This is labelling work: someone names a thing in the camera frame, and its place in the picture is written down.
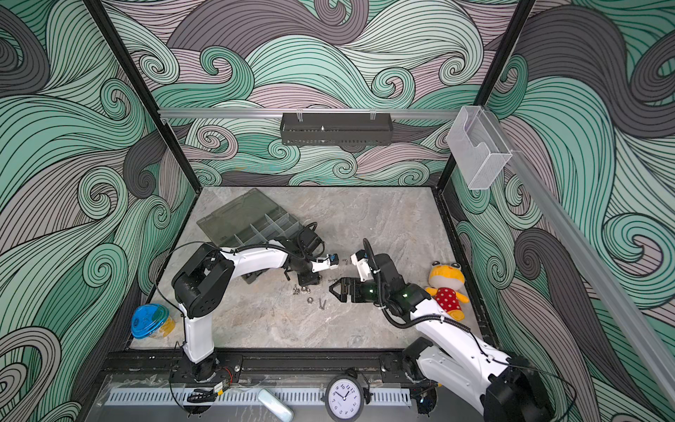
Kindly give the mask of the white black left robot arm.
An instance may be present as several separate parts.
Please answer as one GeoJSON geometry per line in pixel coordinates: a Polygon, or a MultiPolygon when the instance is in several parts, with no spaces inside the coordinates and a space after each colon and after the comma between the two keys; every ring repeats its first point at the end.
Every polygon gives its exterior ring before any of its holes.
{"type": "Polygon", "coordinates": [[[339,255],[325,252],[325,242],[316,234],[314,224],[290,238],[276,237],[229,250],[213,243],[201,244],[172,279],[183,316],[183,355],[191,364],[193,380],[205,383],[216,375],[212,313],[233,279],[282,269],[295,273],[301,286],[312,286],[321,281],[321,272],[338,266],[339,255]]]}

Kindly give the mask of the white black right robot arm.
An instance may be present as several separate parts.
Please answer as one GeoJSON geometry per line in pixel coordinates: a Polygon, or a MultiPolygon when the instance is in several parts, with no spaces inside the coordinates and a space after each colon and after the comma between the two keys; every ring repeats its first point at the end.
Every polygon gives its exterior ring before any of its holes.
{"type": "Polygon", "coordinates": [[[369,243],[353,254],[358,277],[342,277],[329,290],[339,302],[371,303],[398,329],[421,336],[404,350],[403,371],[413,382],[450,390],[485,421],[550,421],[554,409],[541,372],[478,339],[425,289],[404,280],[387,254],[369,243]]]}

